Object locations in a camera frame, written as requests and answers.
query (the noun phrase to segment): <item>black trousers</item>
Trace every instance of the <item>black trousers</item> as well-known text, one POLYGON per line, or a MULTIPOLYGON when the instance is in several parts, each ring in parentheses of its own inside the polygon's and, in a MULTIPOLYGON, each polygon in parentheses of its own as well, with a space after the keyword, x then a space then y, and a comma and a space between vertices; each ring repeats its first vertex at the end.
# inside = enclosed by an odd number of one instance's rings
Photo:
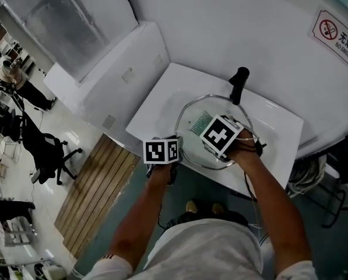
POLYGON ((226 221, 238 223, 238 224, 244 225, 246 227, 249 227, 249 222, 240 213, 226 211, 224 213, 220 213, 217 215, 215 215, 213 212, 205 212, 205 213, 186 212, 186 213, 182 214, 181 216, 170 220, 167 223, 166 229, 169 229, 169 228, 171 228, 175 225, 178 225, 178 224, 187 223, 187 222, 191 222, 191 221, 197 221, 197 220, 201 220, 201 219, 220 219, 220 220, 226 220, 226 221))
POLYGON ((29 208, 31 208, 30 202, 0 200, 0 221, 22 216, 27 219, 29 224, 32 224, 29 208))
POLYGON ((24 85, 17 90, 17 93, 35 107, 41 108, 44 111, 51 108, 52 101, 47 100, 44 94, 37 90, 29 81, 26 81, 24 85))

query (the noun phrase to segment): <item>black cylindrical object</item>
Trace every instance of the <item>black cylindrical object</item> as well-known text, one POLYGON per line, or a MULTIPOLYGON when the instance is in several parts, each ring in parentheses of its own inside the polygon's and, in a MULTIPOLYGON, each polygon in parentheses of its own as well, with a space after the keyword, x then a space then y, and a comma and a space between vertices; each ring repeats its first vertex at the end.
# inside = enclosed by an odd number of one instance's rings
POLYGON ((234 105, 239 105, 242 90, 244 89, 246 80, 249 78, 250 71, 247 68, 238 68, 237 73, 229 80, 233 85, 230 99, 234 105))

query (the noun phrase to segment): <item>no smoking symbol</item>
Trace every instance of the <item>no smoking symbol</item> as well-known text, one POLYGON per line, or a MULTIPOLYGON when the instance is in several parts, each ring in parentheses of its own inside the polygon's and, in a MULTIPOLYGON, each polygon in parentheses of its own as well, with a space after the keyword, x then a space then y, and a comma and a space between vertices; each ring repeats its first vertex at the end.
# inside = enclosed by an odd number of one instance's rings
POLYGON ((320 33, 323 35, 327 40, 335 40, 338 35, 337 27, 336 25, 330 21, 330 20, 323 20, 320 23, 320 33))

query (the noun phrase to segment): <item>wooden platform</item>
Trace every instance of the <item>wooden platform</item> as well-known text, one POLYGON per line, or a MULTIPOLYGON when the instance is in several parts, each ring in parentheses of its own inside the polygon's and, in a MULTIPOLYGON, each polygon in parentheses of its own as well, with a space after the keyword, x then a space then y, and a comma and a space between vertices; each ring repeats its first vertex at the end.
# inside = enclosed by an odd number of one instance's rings
POLYGON ((101 136, 74 181, 56 218, 64 246, 79 258, 140 157, 101 136))

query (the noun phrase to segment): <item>green bristles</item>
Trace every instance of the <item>green bristles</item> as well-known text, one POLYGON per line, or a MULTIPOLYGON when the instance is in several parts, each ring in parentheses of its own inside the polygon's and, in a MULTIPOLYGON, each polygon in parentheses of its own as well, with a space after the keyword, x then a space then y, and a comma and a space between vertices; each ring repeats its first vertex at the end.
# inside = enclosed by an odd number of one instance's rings
POLYGON ((197 136, 200 136, 200 134, 202 134, 202 132, 209 125, 209 123, 211 123, 212 120, 213 120, 213 117, 204 110, 202 114, 191 125, 189 130, 195 133, 197 136))

